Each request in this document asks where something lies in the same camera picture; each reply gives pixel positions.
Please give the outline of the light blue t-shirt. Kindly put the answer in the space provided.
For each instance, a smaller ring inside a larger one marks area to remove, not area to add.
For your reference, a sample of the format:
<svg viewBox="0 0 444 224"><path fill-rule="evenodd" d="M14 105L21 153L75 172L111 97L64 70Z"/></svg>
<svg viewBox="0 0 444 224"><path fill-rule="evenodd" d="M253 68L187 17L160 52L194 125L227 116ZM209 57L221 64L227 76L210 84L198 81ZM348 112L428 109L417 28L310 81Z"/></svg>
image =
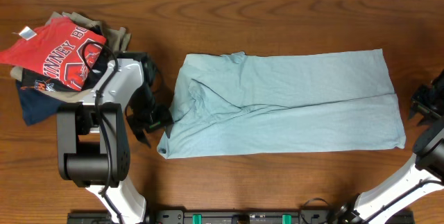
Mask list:
<svg viewBox="0 0 444 224"><path fill-rule="evenodd" d="M189 54L166 159L388 150L406 143L381 50L259 57Z"/></svg>

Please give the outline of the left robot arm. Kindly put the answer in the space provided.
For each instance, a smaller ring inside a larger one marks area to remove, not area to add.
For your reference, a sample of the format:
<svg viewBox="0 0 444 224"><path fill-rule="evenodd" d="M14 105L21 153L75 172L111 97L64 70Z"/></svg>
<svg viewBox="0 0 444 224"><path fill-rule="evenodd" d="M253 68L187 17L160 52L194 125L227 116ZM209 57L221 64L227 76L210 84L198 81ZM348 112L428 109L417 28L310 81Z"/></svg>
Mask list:
<svg viewBox="0 0 444 224"><path fill-rule="evenodd" d="M128 172L127 129L147 144L147 134L172 125L151 87L160 75L147 53L123 52L84 97L57 112L58 170L62 179L94 194L106 207L103 223L149 223L147 201Z"/></svg>

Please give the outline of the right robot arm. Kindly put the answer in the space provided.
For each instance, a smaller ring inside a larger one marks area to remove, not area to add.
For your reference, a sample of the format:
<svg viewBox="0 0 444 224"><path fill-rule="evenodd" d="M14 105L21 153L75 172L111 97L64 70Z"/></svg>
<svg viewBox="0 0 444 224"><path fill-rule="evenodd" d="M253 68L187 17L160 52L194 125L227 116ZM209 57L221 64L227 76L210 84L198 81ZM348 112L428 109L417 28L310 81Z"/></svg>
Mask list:
<svg viewBox="0 0 444 224"><path fill-rule="evenodd" d="M443 190L443 74L415 91L409 118L416 114L422 115L418 125L428 129L417 138L405 165L377 187L343 205L328 223L388 223L411 203Z"/></svg>

